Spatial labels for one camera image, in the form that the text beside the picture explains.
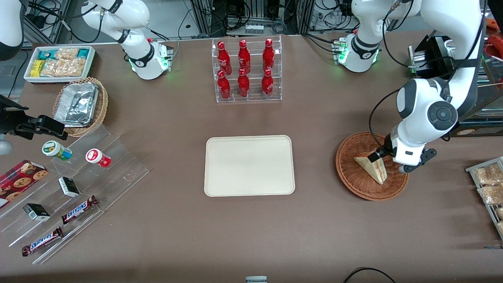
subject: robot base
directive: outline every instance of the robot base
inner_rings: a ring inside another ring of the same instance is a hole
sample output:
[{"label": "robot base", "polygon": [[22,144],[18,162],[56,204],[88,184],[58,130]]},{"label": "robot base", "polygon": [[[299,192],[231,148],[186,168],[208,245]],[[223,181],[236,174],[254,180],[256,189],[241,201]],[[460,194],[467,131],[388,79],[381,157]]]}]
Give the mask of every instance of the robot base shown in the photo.
[{"label": "robot base", "polygon": [[351,47],[351,41],[354,36],[354,34],[350,34],[347,37],[341,37],[339,41],[332,44],[332,51],[337,52],[337,54],[333,55],[333,61],[336,65],[343,65],[352,72],[362,73],[375,63],[379,50],[376,51],[373,58],[361,59]]},{"label": "robot base", "polygon": [[154,56],[145,67],[137,67],[129,60],[133,71],[144,80],[153,80],[171,71],[173,63],[172,48],[168,49],[165,45],[158,42],[151,42],[150,44],[154,47]]}]

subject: small white box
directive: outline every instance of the small white box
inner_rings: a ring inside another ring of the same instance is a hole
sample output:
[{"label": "small white box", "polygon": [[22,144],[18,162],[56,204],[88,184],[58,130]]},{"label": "small white box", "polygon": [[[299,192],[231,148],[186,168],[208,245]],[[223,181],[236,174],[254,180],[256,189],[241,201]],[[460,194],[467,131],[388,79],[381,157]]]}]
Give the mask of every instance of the small white box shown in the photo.
[{"label": "small white box", "polygon": [[61,177],[58,179],[59,186],[63,190],[63,194],[69,197],[77,197],[79,195],[79,191],[75,182],[71,178]]},{"label": "small white box", "polygon": [[[59,48],[78,48],[78,49],[88,49],[89,53],[86,58],[86,63],[84,65],[84,70],[80,77],[31,77],[30,72],[33,67],[33,63],[38,59],[39,54],[44,51],[55,50]],[[74,82],[78,79],[84,79],[88,77],[89,71],[91,70],[91,65],[93,64],[93,59],[95,55],[95,49],[89,45],[58,45],[58,46],[42,46],[33,49],[33,54],[28,62],[28,67],[26,68],[24,79],[32,84],[63,84],[68,82]]]}]

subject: red coca-cola bottle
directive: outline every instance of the red coca-cola bottle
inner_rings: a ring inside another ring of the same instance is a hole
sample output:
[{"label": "red coca-cola bottle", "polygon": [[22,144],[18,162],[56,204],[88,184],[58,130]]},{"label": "red coca-cola bottle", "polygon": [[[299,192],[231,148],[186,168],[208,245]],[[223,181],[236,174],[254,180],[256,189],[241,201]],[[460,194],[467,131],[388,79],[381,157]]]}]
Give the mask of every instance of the red coca-cola bottle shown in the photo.
[{"label": "red coca-cola bottle", "polygon": [[250,93],[250,80],[246,75],[246,70],[244,68],[239,69],[239,78],[237,78],[237,84],[239,85],[239,95],[241,97],[248,97]]},{"label": "red coca-cola bottle", "polygon": [[222,70],[218,70],[218,89],[223,100],[230,99],[230,84],[229,80],[225,77],[225,73]]},{"label": "red coca-cola bottle", "polygon": [[239,59],[239,67],[244,68],[247,74],[252,71],[252,62],[250,60],[250,51],[246,47],[246,40],[241,39],[239,41],[239,54],[237,55]]},{"label": "red coca-cola bottle", "polygon": [[274,80],[271,77],[271,69],[267,68],[264,71],[264,77],[262,78],[262,97],[265,99],[270,99],[273,95],[273,84]]},{"label": "red coca-cola bottle", "polygon": [[230,56],[229,52],[225,50],[225,43],[223,41],[219,41],[217,43],[218,46],[218,64],[220,65],[220,69],[225,72],[227,76],[230,76],[232,73],[232,67],[230,66]]},{"label": "red coca-cola bottle", "polygon": [[262,53],[262,60],[264,64],[262,65],[264,71],[267,68],[273,69],[274,67],[274,49],[273,49],[273,40],[271,38],[266,39],[266,48],[264,49],[264,53]]}]

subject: snickers bar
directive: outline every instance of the snickers bar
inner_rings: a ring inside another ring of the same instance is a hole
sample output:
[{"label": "snickers bar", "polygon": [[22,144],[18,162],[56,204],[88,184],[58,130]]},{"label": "snickers bar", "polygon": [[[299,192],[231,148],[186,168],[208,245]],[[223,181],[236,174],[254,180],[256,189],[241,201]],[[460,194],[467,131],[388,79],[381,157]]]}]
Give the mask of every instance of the snickers bar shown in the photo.
[{"label": "snickers bar", "polygon": [[72,211],[68,212],[67,215],[62,216],[61,218],[63,219],[63,224],[67,224],[70,221],[74,220],[75,218],[79,217],[81,214],[84,213],[84,211],[88,210],[89,208],[91,208],[91,206],[95,205],[96,203],[98,203],[98,201],[96,200],[95,196],[91,196],[81,205],[77,206]]},{"label": "snickers bar", "polygon": [[29,256],[30,254],[34,253],[38,248],[47,245],[49,242],[52,242],[54,239],[57,238],[63,238],[63,231],[61,230],[61,227],[56,228],[54,232],[45,236],[44,238],[39,239],[35,243],[28,246],[24,246],[23,249],[21,250],[21,253],[23,256]]}]

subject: beige tray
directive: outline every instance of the beige tray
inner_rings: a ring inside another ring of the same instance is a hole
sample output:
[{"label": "beige tray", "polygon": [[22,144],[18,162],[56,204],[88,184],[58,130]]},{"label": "beige tray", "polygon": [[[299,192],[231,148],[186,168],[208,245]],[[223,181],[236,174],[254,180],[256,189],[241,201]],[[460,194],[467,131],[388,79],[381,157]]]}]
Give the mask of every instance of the beige tray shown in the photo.
[{"label": "beige tray", "polygon": [[208,196],[281,195],[294,190],[288,136],[213,137],[206,142]]}]

